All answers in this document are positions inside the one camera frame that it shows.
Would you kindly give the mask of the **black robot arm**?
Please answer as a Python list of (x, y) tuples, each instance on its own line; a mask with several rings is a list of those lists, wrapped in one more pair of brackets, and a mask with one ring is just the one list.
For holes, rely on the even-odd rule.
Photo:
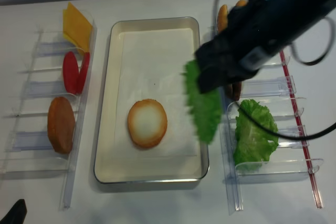
[(201, 93), (254, 77), (259, 69), (335, 8), (335, 0), (248, 0), (228, 26), (195, 53)]

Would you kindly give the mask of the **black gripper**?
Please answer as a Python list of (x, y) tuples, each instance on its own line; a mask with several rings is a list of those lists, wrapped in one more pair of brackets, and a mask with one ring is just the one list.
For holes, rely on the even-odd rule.
[(228, 12), (228, 26), (195, 53), (201, 93), (254, 77), (282, 49), (279, 0), (249, 1)]

